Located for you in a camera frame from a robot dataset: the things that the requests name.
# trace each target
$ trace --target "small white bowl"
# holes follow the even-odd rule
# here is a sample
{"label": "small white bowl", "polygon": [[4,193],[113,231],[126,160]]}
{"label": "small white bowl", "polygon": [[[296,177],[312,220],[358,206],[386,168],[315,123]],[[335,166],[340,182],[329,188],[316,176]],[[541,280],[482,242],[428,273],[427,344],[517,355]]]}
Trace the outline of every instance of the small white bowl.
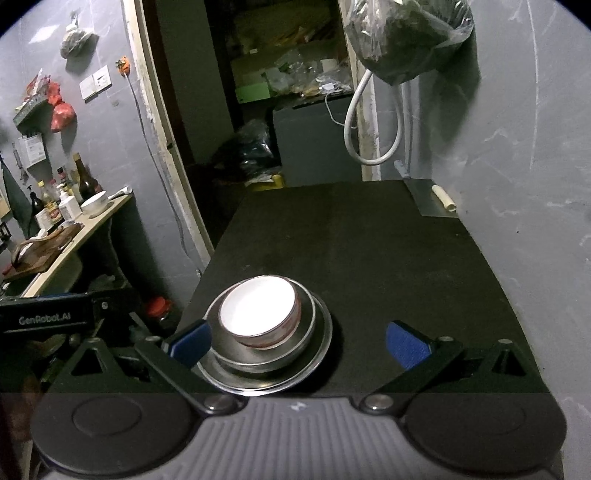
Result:
{"label": "small white bowl", "polygon": [[220,324],[238,342],[270,348],[289,336],[300,321],[301,303],[282,277],[251,278],[228,293],[219,310]]}
{"label": "small white bowl", "polygon": [[80,205],[80,208],[88,216],[93,216],[103,213],[108,206],[109,197],[107,196],[107,192],[99,192]]}

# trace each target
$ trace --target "metal sheet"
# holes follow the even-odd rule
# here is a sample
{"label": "metal sheet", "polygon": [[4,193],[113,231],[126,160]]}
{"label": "metal sheet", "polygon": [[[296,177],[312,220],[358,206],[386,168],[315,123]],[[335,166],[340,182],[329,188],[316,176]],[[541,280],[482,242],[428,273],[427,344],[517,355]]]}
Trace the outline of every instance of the metal sheet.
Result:
{"label": "metal sheet", "polygon": [[431,187],[435,185],[432,180],[404,179],[404,183],[413,196],[418,211],[424,217],[457,218],[457,212],[448,212],[437,196],[431,191]]}

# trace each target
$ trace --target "brown bottle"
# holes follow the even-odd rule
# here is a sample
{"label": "brown bottle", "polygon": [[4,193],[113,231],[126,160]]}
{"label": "brown bottle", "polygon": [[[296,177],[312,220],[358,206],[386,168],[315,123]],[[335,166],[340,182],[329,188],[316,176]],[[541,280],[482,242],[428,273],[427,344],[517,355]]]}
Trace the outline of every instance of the brown bottle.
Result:
{"label": "brown bottle", "polygon": [[79,153],[72,155],[74,163],[76,163],[76,169],[80,176],[80,195],[84,201],[88,200],[93,195],[103,191],[103,187],[86,171],[86,167],[82,163]]}

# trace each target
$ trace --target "blue gripper pad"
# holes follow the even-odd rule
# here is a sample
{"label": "blue gripper pad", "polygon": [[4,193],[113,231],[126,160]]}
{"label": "blue gripper pad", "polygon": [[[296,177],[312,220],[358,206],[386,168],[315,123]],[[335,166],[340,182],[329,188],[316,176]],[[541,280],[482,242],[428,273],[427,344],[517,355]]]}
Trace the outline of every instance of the blue gripper pad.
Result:
{"label": "blue gripper pad", "polygon": [[177,362],[193,368],[212,346],[212,330],[205,320],[190,325],[187,329],[167,339],[163,349]]}
{"label": "blue gripper pad", "polygon": [[386,348],[405,370],[418,365],[431,355],[431,349],[426,341],[416,337],[397,323],[388,325]]}

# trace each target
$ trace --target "green box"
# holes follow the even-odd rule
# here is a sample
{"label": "green box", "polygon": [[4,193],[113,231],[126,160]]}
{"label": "green box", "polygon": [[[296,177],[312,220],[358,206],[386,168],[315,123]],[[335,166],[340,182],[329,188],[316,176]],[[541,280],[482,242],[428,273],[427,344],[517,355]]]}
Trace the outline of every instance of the green box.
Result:
{"label": "green box", "polygon": [[236,98],[238,103],[255,102],[256,100],[271,98],[271,92],[269,92],[267,82],[253,83],[245,87],[238,87],[236,89]]}

